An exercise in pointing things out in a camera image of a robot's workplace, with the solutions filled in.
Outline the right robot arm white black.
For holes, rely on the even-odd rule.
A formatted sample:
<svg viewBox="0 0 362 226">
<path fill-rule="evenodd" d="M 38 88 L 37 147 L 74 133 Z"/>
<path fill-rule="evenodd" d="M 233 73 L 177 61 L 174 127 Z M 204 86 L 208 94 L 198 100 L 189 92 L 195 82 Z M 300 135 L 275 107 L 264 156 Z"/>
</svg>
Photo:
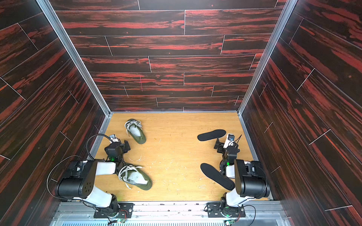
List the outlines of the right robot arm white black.
<svg viewBox="0 0 362 226">
<path fill-rule="evenodd" d="M 270 189 L 260 162 L 237 159 L 238 144 L 233 141 L 225 147 L 217 139 L 214 149 L 222 154 L 222 160 L 213 180 L 229 190 L 221 198 L 221 211 L 239 210 L 249 200 L 268 197 Z"/>
</svg>

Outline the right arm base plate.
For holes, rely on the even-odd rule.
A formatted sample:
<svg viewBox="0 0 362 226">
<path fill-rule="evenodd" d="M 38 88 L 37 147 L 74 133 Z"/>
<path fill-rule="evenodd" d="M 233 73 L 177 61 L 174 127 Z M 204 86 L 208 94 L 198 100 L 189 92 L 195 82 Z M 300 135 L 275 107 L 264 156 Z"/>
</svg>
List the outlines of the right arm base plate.
<svg viewBox="0 0 362 226">
<path fill-rule="evenodd" d="M 230 207 L 221 202 L 208 202 L 204 208 L 209 218 L 244 218 L 244 208 Z"/>
</svg>

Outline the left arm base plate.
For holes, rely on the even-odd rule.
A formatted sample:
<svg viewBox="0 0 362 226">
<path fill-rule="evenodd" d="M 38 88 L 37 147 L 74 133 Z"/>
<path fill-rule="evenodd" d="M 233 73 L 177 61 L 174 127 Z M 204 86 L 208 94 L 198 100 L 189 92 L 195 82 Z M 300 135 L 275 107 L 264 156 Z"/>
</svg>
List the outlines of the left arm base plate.
<svg viewBox="0 0 362 226">
<path fill-rule="evenodd" d="M 93 218 L 95 219 L 128 219 L 132 217 L 134 203 L 118 202 L 106 208 L 96 207 Z"/>
</svg>

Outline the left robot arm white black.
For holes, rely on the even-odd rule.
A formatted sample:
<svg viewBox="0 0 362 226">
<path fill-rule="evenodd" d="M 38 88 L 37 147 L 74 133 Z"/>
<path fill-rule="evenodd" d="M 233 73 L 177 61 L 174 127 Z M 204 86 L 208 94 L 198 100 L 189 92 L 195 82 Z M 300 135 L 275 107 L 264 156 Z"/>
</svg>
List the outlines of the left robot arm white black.
<svg viewBox="0 0 362 226">
<path fill-rule="evenodd" d="M 125 166 L 123 155 L 130 151 L 128 141 L 113 142 L 105 148 L 107 160 L 72 161 L 55 188 L 56 196 L 62 199 L 82 200 L 98 211 L 115 215 L 120 211 L 117 198 L 97 188 L 96 176 L 118 174 Z"/>
</svg>

